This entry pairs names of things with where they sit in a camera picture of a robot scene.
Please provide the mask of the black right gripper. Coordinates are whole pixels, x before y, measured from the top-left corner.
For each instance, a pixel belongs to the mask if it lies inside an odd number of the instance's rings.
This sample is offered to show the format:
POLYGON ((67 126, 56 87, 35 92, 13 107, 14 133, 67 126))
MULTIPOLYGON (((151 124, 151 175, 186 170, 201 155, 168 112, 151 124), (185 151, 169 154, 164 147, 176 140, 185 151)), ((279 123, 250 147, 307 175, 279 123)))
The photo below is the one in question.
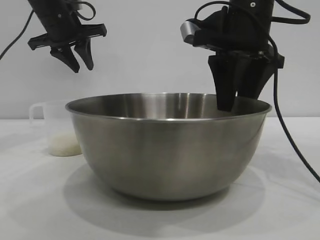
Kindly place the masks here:
POLYGON ((273 66, 284 67, 285 58, 269 43, 273 0, 223 1, 219 33, 222 44, 208 57, 217 108, 230 112, 236 92, 239 97, 257 100, 273 75, 273 66), (244 69, 236 87, 237 69, 244 69))

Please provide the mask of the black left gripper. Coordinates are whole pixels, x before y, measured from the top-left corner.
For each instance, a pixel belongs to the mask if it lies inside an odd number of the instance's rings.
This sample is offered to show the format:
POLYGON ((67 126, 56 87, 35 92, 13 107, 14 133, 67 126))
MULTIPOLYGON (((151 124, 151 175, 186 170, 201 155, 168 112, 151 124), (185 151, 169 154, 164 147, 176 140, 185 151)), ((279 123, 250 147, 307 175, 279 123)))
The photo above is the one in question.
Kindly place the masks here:
POLYGON ((87 69, 94 69, 91 52, 91 40, 88 38, 107 35, 106 26, 100 24, 82 24, 81 20, 91 21, 96 16, 95 7, 85 0, 30 0, 32 10, 38 17, 46 33, 32 37, 28 45, 32 50, 50 46, 50 54, 78 73, 80 65, 71 47, 80 56, 87 69), (81 5, 92 10, 92 17, 79 13, 81 5))

